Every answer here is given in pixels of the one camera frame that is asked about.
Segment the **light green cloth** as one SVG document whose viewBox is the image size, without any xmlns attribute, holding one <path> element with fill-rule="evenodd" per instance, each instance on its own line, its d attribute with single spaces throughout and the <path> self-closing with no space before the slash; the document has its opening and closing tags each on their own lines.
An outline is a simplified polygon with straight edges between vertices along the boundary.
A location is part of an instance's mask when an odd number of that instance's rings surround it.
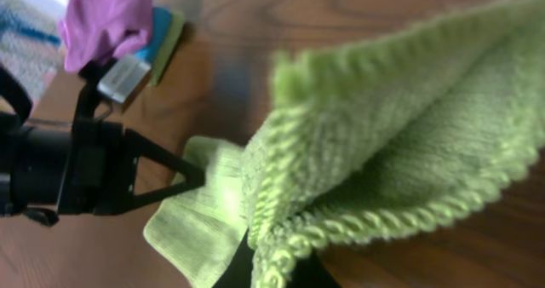
<svg viewBox="0 0 545 288">
<path fill-rule="evenodd" d="M 285 287 L 332 245 L 460 221 L 544 146 L 544 0 L 493 0 L 344 46 L 279 54 L 249 143 L 195 136 L 202 187 L 166 199 L 148 244 L 194 287 L 238 267 Z"/>
</svg>

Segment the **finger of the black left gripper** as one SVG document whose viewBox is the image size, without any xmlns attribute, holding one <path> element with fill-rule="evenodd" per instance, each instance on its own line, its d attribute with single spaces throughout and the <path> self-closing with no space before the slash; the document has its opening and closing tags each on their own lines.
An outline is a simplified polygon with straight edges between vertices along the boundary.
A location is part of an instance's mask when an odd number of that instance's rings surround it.
<svg viewBox="0 0 545 288">
<path fill-rule="evenodd" d="M 140 157 L 148 158 L 175 173 L 181 173 L 185 177 L 184 182 L 174 186 L 168 186 L 139 195 L 130 194 L 128 206 L 125 208 L 125 211 L 137 210 L 203 186 L 205 174 L 197 166 L 188 163 L 183 158 L 174 155 L 134 130 L 126 130 L 124 139 L 127 143 L 126 151 L 131 156 L 131 160 Z"/>
</svg>

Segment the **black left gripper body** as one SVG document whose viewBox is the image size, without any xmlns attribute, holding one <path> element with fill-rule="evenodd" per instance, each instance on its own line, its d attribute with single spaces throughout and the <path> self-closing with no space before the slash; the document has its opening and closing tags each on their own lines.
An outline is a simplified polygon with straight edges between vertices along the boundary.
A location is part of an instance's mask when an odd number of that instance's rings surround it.
<svg viewBox="0 0 545 288">
<path fill-rule="evenodd" d="M 1 215 L 56 220 L 61 214 L 93 213 L 107 172 L 107 154 L 123 129 L 95 118 L 100 79 L 111 66 L 85 66 L 85 85 L 69 131 L 26 125 L 33 103 L 6 70 L 1 96 L 13 108 L 1 115 Z"/>
</svg>

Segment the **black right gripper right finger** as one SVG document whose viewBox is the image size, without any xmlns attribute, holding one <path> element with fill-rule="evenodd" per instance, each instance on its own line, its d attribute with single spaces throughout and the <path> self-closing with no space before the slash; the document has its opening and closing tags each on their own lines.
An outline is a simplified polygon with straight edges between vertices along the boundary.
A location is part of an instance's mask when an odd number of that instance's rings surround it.
<svg viewBox="0 0 545 288">
<path fill-rule="evenodd" d="M 295 265 L 287 288 L 341 288 L 340 284 L 313 253 Z"/>
</svg>

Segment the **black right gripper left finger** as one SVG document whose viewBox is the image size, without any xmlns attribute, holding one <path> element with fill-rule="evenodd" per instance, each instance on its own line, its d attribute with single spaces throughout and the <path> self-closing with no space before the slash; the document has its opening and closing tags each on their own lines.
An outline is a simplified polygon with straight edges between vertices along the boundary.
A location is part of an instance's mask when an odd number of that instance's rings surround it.
<svg viewBox="0 0 545 288">
<path fill-rule="evenodd" d="M 226 271 L 213 285 L 213 288 L 250 288 L 253 257 L 255 251 L 248 244 L 249 232 L 246 232 Z"/>
</svg>

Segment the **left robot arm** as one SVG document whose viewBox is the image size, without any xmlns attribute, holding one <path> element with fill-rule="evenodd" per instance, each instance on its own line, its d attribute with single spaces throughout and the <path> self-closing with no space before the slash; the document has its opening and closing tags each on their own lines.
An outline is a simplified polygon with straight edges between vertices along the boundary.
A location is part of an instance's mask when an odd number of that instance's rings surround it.
<svg viewBox="0 0 545 288">
<path fill-rule="evenodd" d="M 27 126 L 32 100 L 7 70 L 1 96 L 13 108 L 1 115 L 1 215 L 26 216 L 51 228 L 61 215 L 117 216 L 199 188 L 205 174 L 119 123 L 95 119 L 99 81 L 117 65 L 88 63 L 72 128 L 67 132 Z M 148 158 L 182 174 L 184 181 L 136 195 L 137 165 Z"/>
</svg>

